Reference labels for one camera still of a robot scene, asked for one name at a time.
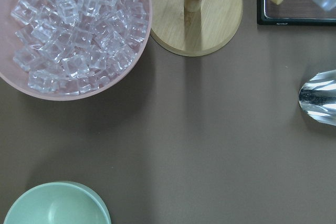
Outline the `pink bowl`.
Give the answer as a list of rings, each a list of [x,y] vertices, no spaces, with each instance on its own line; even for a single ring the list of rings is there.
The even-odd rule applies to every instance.
[[[10,11],[14,8],[17,0],[1,0],[1,78],[7,82],[10,86],[15,88],[21,93],[29,95],[43,100],[50,101],[73,101],[91,97],[100,92],[107,90],[108,88],[114,86],[119,81],[121,81],[137,64],[141,55],[143,54],[146,44],[148,42],[151,25],[152,25],[152,0],[141,0],[144,9],[147,11],[148,17],[148,27],[146,30],[146,36],[139,48],[139,52],[136,58],[132,61],[131,65],[126,68],[126,70],[110,82],[108,85],[99,88],[96,91],[87,92],[78,95],[60,95],[58,93],[40,93],[34,89],[31,89],[27,85],[28,74],[23,72],[17,64],[13,61],[13,55],[17,48],[20,47],[20,42],[18,38],[14,35],[14,32],[20,28],[18,22],[14,21],[10,17]]]

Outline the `mint green bowl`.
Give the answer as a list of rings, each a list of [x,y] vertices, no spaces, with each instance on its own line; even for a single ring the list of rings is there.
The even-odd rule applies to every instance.
[[[102,198],[81,183],[45,183],[24,192],[4,223],[112,223]]]

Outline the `clear ice cubes pile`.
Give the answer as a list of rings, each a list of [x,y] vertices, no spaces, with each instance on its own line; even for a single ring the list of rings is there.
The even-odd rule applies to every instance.
[[[111,84],[140,53],[149,15],[142,0],[19,0],[14,62],[40,93],[81,95]]]

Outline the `silver metal scoop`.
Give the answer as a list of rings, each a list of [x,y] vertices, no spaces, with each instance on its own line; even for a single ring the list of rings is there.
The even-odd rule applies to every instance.
[[[319,72],[306,82],[299,105],[314,120],[335,126],[335,70]]]

